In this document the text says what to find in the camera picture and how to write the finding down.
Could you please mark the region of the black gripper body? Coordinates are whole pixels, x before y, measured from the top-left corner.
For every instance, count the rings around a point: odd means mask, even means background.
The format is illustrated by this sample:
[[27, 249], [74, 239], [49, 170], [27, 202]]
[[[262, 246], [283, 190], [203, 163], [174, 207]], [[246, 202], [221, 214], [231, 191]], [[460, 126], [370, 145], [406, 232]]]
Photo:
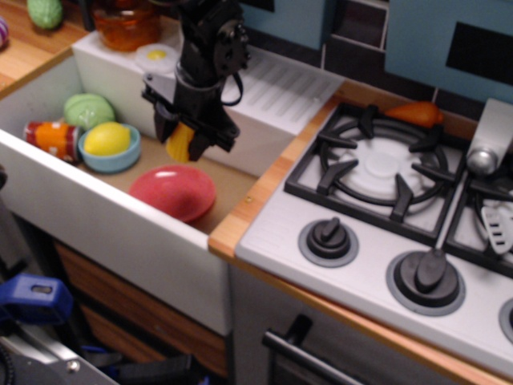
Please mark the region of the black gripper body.
[[240, 129], [225, 111], [234, 107], [240, 99], [223, 100], [225, 81], [207, 87], [190, 84], [180, 74], [171, 79], [162, 74], [146, 73], [143, 75], [144, 89], [142, 97], [154, 106], [162, 102], [174, 109], [179, 116], [179, 123], [189, 126], [194, 133], [212, 132], [216, 135], [213, 147], [230, 152], [240, 135]]

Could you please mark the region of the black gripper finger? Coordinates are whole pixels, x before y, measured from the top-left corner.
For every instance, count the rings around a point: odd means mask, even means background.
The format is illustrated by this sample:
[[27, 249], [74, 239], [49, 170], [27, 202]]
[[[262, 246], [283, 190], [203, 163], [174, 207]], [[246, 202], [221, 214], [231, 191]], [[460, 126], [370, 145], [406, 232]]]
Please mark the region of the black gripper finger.
[[189, 160], [198, 161], [204, 152], [215, 144], [216, 135], [212, 132], [195, 132], [188, 145]]
[[179, 116], [173, 108], [157, 102], [154, 106], [154, 123], [156, 138], [160, 143], [164, 143], [174, 132], [179, 123]]

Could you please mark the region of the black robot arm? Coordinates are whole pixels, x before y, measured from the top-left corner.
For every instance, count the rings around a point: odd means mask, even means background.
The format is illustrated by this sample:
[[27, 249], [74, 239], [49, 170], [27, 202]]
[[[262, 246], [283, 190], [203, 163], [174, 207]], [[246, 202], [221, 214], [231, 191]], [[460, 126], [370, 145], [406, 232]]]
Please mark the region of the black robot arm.
[[239, 128], [225, 111], [224, 85], [243, 84], [248, 35], [237, 1], [169, 1], [180, 16], [184, 41], [175, 81], [147, 73], [142, 96], [154, 107], [157, 139], [179, 162], [197, 161], [210, 147], [231, 151]]

